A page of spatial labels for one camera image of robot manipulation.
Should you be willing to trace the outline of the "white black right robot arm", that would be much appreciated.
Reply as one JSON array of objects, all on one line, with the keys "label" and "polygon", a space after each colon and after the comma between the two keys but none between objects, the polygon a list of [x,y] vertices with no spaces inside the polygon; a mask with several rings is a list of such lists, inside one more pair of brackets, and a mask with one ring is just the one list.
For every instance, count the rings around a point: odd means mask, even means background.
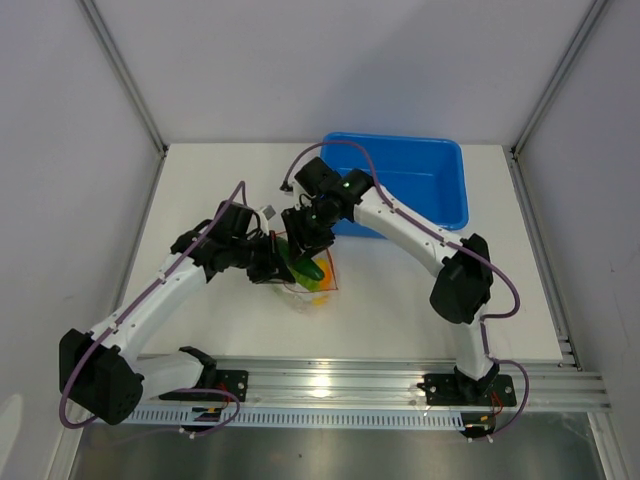
[{"label": "white black right robot arm", "polygon": [[281,213],[290,263],[331,246],[333,228],[342,220],[391,241],[435,280],[429,303],[454,335],[458,395],[475,404],[491,394],[499,368],[485,352],[480,326],[493,284],[483,237],[461,238],[443,230],[394,199],[375,172],[353,169],[340,175],[319,157],[299,171],[288,170],[280,189],[295,200]]}]

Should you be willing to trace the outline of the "yellow orange mango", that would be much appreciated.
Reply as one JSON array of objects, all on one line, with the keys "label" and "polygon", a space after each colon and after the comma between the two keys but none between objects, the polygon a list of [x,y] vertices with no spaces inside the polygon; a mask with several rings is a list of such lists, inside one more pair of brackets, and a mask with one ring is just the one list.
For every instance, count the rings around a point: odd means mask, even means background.
[{"label": "yellow orange mango", "polygon": [[333,270],[328,260],[325,258],[319,258],[315,263],[321,269],[324,277],[314,283],[311,290],[311,293],[313,294],[311,305],[314,307],[320,307],[330,300],[331,294],[334,291],[335,282]]}]

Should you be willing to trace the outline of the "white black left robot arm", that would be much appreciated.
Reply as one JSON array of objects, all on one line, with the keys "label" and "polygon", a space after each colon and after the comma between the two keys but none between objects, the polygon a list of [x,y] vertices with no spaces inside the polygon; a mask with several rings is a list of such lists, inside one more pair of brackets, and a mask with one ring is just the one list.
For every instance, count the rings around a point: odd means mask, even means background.
[{"label": "white black left robot arm", "polygon": [[256,284],[292,280],[269,227],[274,214],[270,205],[253,210],[221,203],[213,219],[177,238],[135,299],[87,332],[69,330],[59,343],[62,400],[109,425],[153,397],[220,400],[217,362],[210,355],[191,346],[157,358],[140,354],[181,304],[228,268],[244,270]]}]

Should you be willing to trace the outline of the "green cucumber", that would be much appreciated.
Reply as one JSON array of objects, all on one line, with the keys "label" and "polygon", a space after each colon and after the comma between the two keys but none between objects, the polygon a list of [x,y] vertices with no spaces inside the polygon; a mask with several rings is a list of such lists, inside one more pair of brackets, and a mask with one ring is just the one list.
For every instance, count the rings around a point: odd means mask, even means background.
[{"label": "green cucumber", "polygon": [[315,261],[310,258],[302,258],[293,261],[288,249],[288,242],[283,237],[276,237],[279,253],[286,261],[291,273],[295,278],[295,282],[306,289],[312,290],[314,283],[324,277],[321,269],[316,265]]}]

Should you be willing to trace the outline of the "clear zip bag orange zipper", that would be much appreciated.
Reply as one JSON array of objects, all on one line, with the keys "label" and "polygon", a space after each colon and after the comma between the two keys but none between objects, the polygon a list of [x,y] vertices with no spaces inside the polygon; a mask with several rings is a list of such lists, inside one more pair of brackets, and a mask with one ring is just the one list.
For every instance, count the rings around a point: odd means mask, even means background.
[{"label": "clear zip bag orange zipper", "polygon": [[[287,262],[289,249],[284,231],[276,234],[280,253]],[[272,284],[277,298],[299,313],[311,313],[326,306],[339,290],[331,251],[326,249],[312,258],[305,258],[286,266],[294,277],[293,283]]]}]

